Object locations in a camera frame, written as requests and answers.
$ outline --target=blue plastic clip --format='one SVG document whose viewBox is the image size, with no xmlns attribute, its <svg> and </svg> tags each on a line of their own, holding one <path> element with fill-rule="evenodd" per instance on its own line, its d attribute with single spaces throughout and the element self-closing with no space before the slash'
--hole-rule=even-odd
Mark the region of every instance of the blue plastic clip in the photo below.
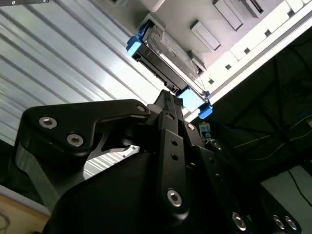
<svg viewBox="0 0 312 234">
<path fill-rule="evenodd" d="M 210 101 L 209 101 L 209 96 L 210 96 L 210 93 L 207 91 L 205 93 L 205 96 L 206 98 L 208 99 L 208 102 L 207 103 L 204 103 L 203 105 L 201 105 L 199 107 L 199 114 L 198 114 L 198 117 L 200 119 L 205 119 L 207 118 L 209 115 L 211 115 L 211 113 L 213 112 L 213 106 L 211 105 Z"/>
<path fill-rule="evenodd" d="M 140 48 L 140 46 L 142 45 L 142 38 L 144 37 L 147 29 L 149 28 L 150 24 L 152 23 L 152 21 L 149 19 L 138 31 L 137 34 L 135 34 L 134 36 L 132 36 L 128 42 L 127 42 L 127 51 L 128 51 L 128 55 L 129 56 L 133 56 L 137 50 Z"/>
</svg>

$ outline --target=corrugated metal wall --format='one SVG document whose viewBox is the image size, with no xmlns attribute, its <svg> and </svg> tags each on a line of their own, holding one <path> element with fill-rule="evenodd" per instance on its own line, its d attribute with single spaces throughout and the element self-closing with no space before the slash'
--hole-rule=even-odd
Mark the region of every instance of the corrugated metal wall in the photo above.
<svg viewBox="0 0 312 234">
<path fill-rule="evenodd" d="M 88 0 L 0 8 L 0 139 L 14 144 L 32 106 L 134 98 L 153 103 L 163 84 L 126 55 L 129 37 Z M 86 165 L 90 174 L 122 154 Z"/>
</svg>

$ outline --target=wooden floor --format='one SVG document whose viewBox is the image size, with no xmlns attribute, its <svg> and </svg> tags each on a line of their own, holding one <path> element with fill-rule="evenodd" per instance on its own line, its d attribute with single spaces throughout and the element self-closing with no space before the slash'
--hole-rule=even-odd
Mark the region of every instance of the wooden floor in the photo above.
<svg viewBox="0 0 312 234">
<path fill-rule="evenodd" d="M 41 233 L 48 219 L 48 216 L 0 195 L 0 234 Z"/>
</svg>

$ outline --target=rectangular slot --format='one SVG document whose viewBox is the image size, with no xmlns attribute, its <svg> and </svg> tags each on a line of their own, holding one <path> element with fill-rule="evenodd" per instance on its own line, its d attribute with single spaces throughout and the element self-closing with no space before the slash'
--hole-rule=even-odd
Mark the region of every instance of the rectangular slot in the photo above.
<svg viewBox="0 0 312 234">
<path fill-rule="evenodd" d="M 238 31 L 244 25 L 243 17 L 229 0 L 218 0 L 214 3 L 214 6 L 235 31 Z"/>
<path fill-rule="evenodd" d="M 214 38 L 214 36 L 202 25 L 198 20 L 191 27 L 191 31 L 201 40 L 204 45 L 211 50 L 216 51 L 220 48 L 221 44 Z"/>
<path fill-rule="evenodd" d="M 255 18 L 259 18 L 259 16 L 264 12 L 263 7 L 260 5 L 258 0 L 242 0 L 242 2 L 250 14 Z"/>
<path fill-rule="evenodd" d="M 254 5 L 254 7 L 260 14 L 263 13 L 261 6 L 259 5 L 259 3 L 257 3 L 256 0 L 250 0 L 250 2 Z"/>
</svg>

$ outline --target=blue bracket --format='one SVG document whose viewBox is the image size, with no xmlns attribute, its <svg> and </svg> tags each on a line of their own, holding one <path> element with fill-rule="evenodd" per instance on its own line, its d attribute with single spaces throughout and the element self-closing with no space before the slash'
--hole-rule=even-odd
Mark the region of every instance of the blue bracket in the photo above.
<svg viewBox="0 0 312 234">
<path fill-rule="evenodd" d="M 208 91 L 205 93 L 205 97 L 208 100 L 206 102 L 200 98 L 190 87 L 184 89 L 177 96 L 183 99 L 184 107 L 190 112 L 193 112 L 199 107 L 200 113 L 198 116 L 201 119 L 205 119 L 213 112 L 213 106 L 209 102 L 210 93 Z"/>
<path fill-rule="evenodd" d="M 132 36 L 127 42 L 127 51 L 129 56 L 133 56 L 142 45 L 142 38 L 144 37 L 147 29 L 153 23 L 150 19 L 140 28 L 137 34 Z"/>
</svg>

